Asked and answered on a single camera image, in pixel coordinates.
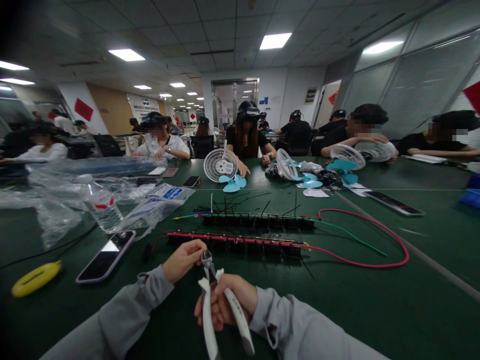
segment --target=red poster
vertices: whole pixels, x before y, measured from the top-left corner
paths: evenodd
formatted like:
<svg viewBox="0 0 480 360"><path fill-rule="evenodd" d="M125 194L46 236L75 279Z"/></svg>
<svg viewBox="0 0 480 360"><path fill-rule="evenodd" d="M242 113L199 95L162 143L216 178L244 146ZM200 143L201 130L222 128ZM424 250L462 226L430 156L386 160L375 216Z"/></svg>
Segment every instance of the red poster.
<svg viewBox="0 0 480 360"><path fill-rule="evenodd" d="M480 81L467 87L463 90L463 93L468 98L475 111L480 114Z"/></svg>
<svg viewBox="0 0 480 360"><path fill-rule="evenodd" d="M339 91L335 91L335 93L328 98L330 101L330 104L335 105L335 100L337 100L337 95L339 94Z"/></svg>
<svg viewBox="0 0 480 360"><path fill-rule="evenodd" d="M94 110L77 97L75 102L75 112L85 120L90 121Z"/></svg>

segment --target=gray sleeve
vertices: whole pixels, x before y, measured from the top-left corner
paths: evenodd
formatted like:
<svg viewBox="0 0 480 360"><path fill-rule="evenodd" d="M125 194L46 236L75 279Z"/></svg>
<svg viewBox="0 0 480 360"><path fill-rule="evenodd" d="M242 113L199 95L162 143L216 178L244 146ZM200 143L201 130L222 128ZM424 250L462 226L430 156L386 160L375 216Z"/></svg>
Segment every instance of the gray sleeve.
<svg viewBox="0 0 480 360"><path fill-rule="evenodd" d="M388 360L293 295L257 291L250 329L268 340L279 359Z"/></svg>
<svg viewBox="0 0 480 360"><path fill-rule="evenodd" d="M162 266L138 275L101 309L53 346L47 359L124 359L150 320L150 312L172 292Z"/></svg>

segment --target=black office chair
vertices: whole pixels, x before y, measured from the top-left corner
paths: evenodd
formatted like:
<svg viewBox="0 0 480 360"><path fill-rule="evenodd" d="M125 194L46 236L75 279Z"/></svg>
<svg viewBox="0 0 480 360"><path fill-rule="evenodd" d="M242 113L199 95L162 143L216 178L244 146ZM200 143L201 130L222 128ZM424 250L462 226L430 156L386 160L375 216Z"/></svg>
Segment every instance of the black office chair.
<svg viewBox="0 0 480 360"><path fill-rule="evenodd" d="M191 137L191 147L195 153L195 158L205 159L205 157L213 151L214 147L214 136L192 136Z"/></svg>
<svg viewBox="0 0 480 360"><path fill-rule="evenodd" d="M121 157L125 154L112 135L93 135L93 139L104 158Z"/></svg>

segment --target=long hair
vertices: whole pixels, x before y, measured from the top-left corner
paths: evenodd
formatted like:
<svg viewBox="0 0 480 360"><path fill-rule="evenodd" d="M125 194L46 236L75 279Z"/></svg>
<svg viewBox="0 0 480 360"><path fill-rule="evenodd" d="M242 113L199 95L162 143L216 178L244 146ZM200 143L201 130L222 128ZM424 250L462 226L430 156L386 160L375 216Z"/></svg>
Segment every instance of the long hair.
<svg viewBox="0 0 480 360"><path fill-rule="evenodd" d="M247 124L251 124L250 130L246 130L244 128L244 124L245 122L243 121L237 121L235 126L235 146L233 147L233 152L238 157L245 156L246 158L257 158L259 154L259 134L257 123L247 122ZM248 134L248 145L246 146L244 153L246 133Z"/></svg>

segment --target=yellow tool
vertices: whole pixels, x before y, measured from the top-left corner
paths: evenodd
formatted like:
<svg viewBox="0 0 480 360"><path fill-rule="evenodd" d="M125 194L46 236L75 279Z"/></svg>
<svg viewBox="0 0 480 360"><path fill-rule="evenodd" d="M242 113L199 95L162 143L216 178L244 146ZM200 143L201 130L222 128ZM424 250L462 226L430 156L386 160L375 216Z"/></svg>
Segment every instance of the yellow tool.
<svg viewBox="0 0 480 360"><path fill-rule="evenodd" d="M11 288L11 294L15 298L23 298L37 291L54 277L62 268L62 262L49 262L30 271L27 275L18 280Z"/></svg>

